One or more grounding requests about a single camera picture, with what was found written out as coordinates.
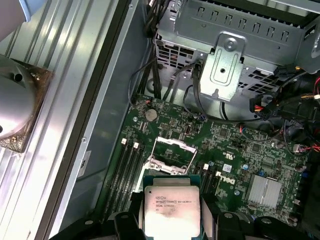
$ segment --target metal panel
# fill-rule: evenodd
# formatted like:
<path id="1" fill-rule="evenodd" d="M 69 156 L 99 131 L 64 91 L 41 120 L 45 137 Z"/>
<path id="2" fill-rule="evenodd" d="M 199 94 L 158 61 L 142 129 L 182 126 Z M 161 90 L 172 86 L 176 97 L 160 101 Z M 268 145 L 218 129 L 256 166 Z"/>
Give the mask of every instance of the metal panel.
<path id="1" fill-rule="evenodd" d="M 315 74 L 320 68 L 320 17 L 306 26 L 305 30 L 295 63 L 306 72 Z"/>
<path id="2" fill-rule="evenodd" d="M 320 14 L 320 3 L 315 1 L 311 1 L 311 0 L 270 0 L 270 1 Z"/>
<path id="3" fill-rule="evenodd" d="M 149 40 L 143 33 L 144 10 L 143 0 L 131 1 L 83 134 L 86 140 L 76 154 L 51 237 L 96 207 L 109 159 L 128 110 L 129 78 L 147 56 Z M 78 176 L 86 151 L 91 151 L 88 164 L 84 174 Z"/>
<path id="4" fill-rule="evenodd" d="M 183 4 L 175 20 L 174 32 L 213 47 L 222 33 L 243 38 L 246 41 L 245 57 L 276 65 L 294 62 L 304 34 L 298 27 L 200 0 Z"/>
<path id="5" fill-rule="evenodd" d="M 35 237 L 115 2 L 49 0 L 0 43 L 1 54 L 55 74 L 25 153 L 0 150 L 0 239 Z"/>

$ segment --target metal bracket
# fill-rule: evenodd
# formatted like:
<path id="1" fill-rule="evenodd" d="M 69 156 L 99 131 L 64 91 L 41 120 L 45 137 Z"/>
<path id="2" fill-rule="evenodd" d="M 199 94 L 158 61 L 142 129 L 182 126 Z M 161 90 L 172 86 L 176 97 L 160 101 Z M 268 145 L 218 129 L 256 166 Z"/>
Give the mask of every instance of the metal bracket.
<path id="1" fill-rule="evenodd" d="M 161 137 L 161 136 L 158 136 L 155 141 L 154 141 L 154 144 L 153 144 L 153 148 L 152 148 L 152 152 L 151 152 L 151 155 L 150 155 L 150 160 L 149 160 L 149 165 L 148 165 L 148 168 L 150 169 L 151 168 L 151 164 L 153 163 L 153 154 L 154 154 L 154 151 L 155 151 L 155 148 L 156 148 L 156 144 L 157 142 L 159 143 L 164 143 L 164 144 L 168 144 L 168 145 L 178 145 L 181 149 L 183 150 L 186 150 L 188 152 L 191 152 L 193 153 L 193 156 L 188 164 L 188 166 L 186 167 L 186 169 L 183 171 L 183 174 L 187 174 L 188 173 L 188 170 L 192 164 L 192 162 L 194 161 L 196 155 L 197 155 L 197 152 L 198 150 L 194 147 L 191 147 L 191 146 L 188 146 L 186 145 L 183 141 L 180 141 L 180 140 L 177 140 L 177 139 L 166 139 L 164 137 Z"/>
<path id="2" fill-rule="evenodd" d="M 240 62 L 245 40 L 221 34 L 214 54 L 209 54 L 200 76 L 200 92 L 230 101 L 235 95 L 244 65 Z"/>

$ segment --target capacitor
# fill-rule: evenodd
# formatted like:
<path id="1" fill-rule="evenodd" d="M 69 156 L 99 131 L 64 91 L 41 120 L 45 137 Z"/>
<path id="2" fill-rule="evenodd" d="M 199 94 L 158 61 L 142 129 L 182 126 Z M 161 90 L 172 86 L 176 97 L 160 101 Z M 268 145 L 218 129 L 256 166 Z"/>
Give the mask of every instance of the capacitor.
<path id="1" fill-rule="evenodd" d="M 280 142 L 275 145 L 276 149 L 284 149 L 285 147 L 286 147 L 286 145 L 284 143 L 280 143 Z"/>
<path id="2" fill-rule="evenodd" d="M 243 165 L 241 165 L 241 168 L 243 170 L 248 170 L 249 169 L 249 165 L 248 164 L 243 164 Z"/>
<path id="3" fill-rule="evenodd" d="M 298 173 L 302 173 L 306 169 L 306 166 L 303 166 L 301 164 L 294 167 L 294 170 Z"/>
<path id="4" fill-rule="evenodd" d="M 294 216 L 292 214 L 289 214 L 288 217 L 289 217 L 290 220 L 294 221 L 295 223 L 298 222 L 298 218 L 296 216 Z"/>
<path id="5" fill-rule="evenodd" d="M 292 227 L 296 227 L 298 225 L 298 223 L 292 221 L 291 219 L 288 219 L 288 224 Z"/>
<path id="6" fill-rule="evenodd" d="M 261 169 L 261 170 L 259 171 L 258 175 L 259 175 L 260 177 L 263 177 L 263 176 L 265 175 L 265 172 Z"/>

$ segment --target heatsink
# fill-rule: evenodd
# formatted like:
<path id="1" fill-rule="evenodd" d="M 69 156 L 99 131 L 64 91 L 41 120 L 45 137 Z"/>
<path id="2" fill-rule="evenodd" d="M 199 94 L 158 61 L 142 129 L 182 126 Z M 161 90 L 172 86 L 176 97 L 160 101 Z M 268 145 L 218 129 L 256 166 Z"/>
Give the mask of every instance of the heatsink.
<path id="1" fill-rule="evenodd" d="M 252 175 L 246 199 L 254 204 L 275 209 L 282 184 L 270 178 Z"/>

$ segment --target cable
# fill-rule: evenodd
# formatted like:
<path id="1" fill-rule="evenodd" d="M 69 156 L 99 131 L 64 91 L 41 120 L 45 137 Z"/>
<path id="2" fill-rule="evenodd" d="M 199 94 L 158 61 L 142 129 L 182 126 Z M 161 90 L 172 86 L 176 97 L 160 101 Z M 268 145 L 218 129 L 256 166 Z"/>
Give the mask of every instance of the cable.
<path id="1" fill-rule="evenodd" d="M 157 57 L 152 58 L 150 61 L 148 61 L 145 65 L 143 65 L 142 67 L 140 67 L 137 71 L 135 71 L 134 73 L 132 73 L 132 75 L 130 76 L 129 79 L 129 86 L 128 86 L 128 101 L 130 103 L 131 106 L 134 106 L 134 104 L 131 101 L 131 85 L 132 82 L 134 80 L 134 77 L 137 73 L 139 73 L 140 71 L 144 70 L 146 67 L 148 67 L 150 64 L 152 64 L 154 61 L 157 60 Z"/>
<path id="2" fill-rule="evenodd" d="M 199 116 L 198 114 L 196 114 L 196 113 L 191 112 L 191 111 L 187 108 L 187 105 L 186 105 L 186 97 L 187 97 L 187 95 L 188 95 L 189 89 L 192 88 L 192 87 L 193 87 L 193 85 L 189 85 L 189 86 L 186 88 L 186 90 L 185 90 L 185 92 L 184 92 L 184 95 L 183 95 L 182 104 L 183 104 L 184 110 L 185 110 L 187 113 L 191 114 L 192 116 L 194 116 L 194 117 L 196 117 L 196 118 L 199 118 L 200 116 Z"/>
<path id="3" fill-rule="evenodd" d="M 153 76 L 153 90 L 154 90 L 154 97 L 156 99 L 161 99 L 161 82 L 158 70 L 158 63 L 154 61 L 152 63 L 152 76 Z"/>
<path id="4" fill-rule="evenodd" d="M 194 66 L 196 65 L 196 63 L 191 63 L 190 65 L 187 65 L 187 66 L 184 66 L 180 69 L 178 69 L 174 74 L 173 74 L 173 77 L 170 79 L 170 82 L 169 82 L 169 86 L 168 86 L 168 89 L 166 90 L 165 94 L 163 95 L 163 98 L 162 100 L 165 101 L 167 100 L 171 90 L 172 90 L 172 87 L 174 86 L 174 83 L 175 83 L 175 78 L 177 77 L 178 74 L 186 71 L 186 70 L 189 70 L 189 69 L 192 69 Z"/>
<path id="5" fill-rule="evenodd" d="M 226 103 L 224 101 L 221 103 L 221 111 L 224 119 L 228 121 L 229 118 L 227 117 L 227 114 L 226 114 Z"/>
<path id="6" fill-rule="evenodd" d="M 148 58 L 148 62 L 151 61 L 155 56 L 154 56 L 154 51 L 155 51 L 155 45 L 152 44 L 151 46 L 151 51 L 149 53 L 149 58 Z M 148 65 L 144 71 L 143 71 L 143 75 L 141 77 L 141 81 L 139 83 L 138 89 L 137 89 L 137 93 L 141 93 L 141 94 L 145 94 L 145 89 L 147 86 L 147 82 L 148 82 L 148 78 L 151 72 L 151 68 L 152 65 Z"/>
<path id="7" fill-rule="evenodd" d="M 295 80 L 295 79 L 297 79 L 297 78 L 299 78 L 299 77 L 301 77 L 301 76 L 303 76 L 303 75 L 305 75 L 305 74 L 307 74 L 307 72 L 303 70 L 302 72 L 299 71 L 299 72 L 297 72 L 296 74 L 294 74 L 293 76 L 287 78 L 287 79 L 279 86 L 277 92 L 278 92 L 278 93 L 281 92 L 282 88 L 284 88 L 285 86 L 287 86 L 288 84 L 290 84 L 291 81 L 293 81 L 293 80 Z"/>
<path id="8" fill-rule="evenodd" d="M 303 154 L 298 155 L 298 154 L 294 154 L 289 149 L 288 142 L 287 142 L 287 133 L 286 133 L 287 126 L 286 126 L 286 124 L 287 124 L 287 120 L 284 120 L 284 122 L 283 122 L 283 139 L 284 139 L 284 146 L 285 146 L 286 151 L 293 157 L 305 157 L 305 156 L 307 156 L 310 153 L 310 151 L 307 151 L 307 152 L 305 152 Z"/>
<path id="9" fill-rule="evenodd" d="M 201 113 L 205 116 L 205 118 L 207 118 L 208 120 L 214 121 L 216 123 L 220 123 L 220 124 L 249 124 L 249 123 L 255 123 L 255 122 L 259 122 L 259 121 L 263 121 L 261 118 L 257 118 L 257 119 L 250 119 L 250 120 L 223 120 L 221 118 L 217 118 L 211 115 L 208 115 L 206 113 L 206 111 L 204 110 L 201 102 L 200 102 L 200 97 L 199 97 L 199 84 L 200 81 L 198 79 L 198 75 L 199 75 L 199 68 L 195 67 L 193 72 L 192 72 L 192 78 L 193 78 L 193 94 L 194 94 L 194 99 L 195 99 L 195 103 L 197 105 L 197 107 L 200 109 Z"/>
<path id="10" fill-rule="evenodd" d="M 252 141 L 252 142 L 255 142 L 255 143 L 265 143 L 265 142 L 268 142 L 268 141 L 274 139 L 275 137 L 279 136 L 279 135 L 281 134 L 282 130 L 283 130 L 283 127 L 281 127 L 281 128 L 276 132 L 275 135 L 273 135 L 273 136 L 271 136 L 271 137 L 269 137 L 269 138 L 267 138 L 267 139 L 264 139 L 264 140 L 255 140 L 255 139 L 252 139 L 252 138 L 246 136 L 245 133 L 244 133 L 244 131 L 245 131 L 246 129 L 247 129 L 246 127 L 242 127 L 242 126 L 241 126 L 241 127 L 240 127 L 240 133 L 241 133 L 247 140 Z"/>

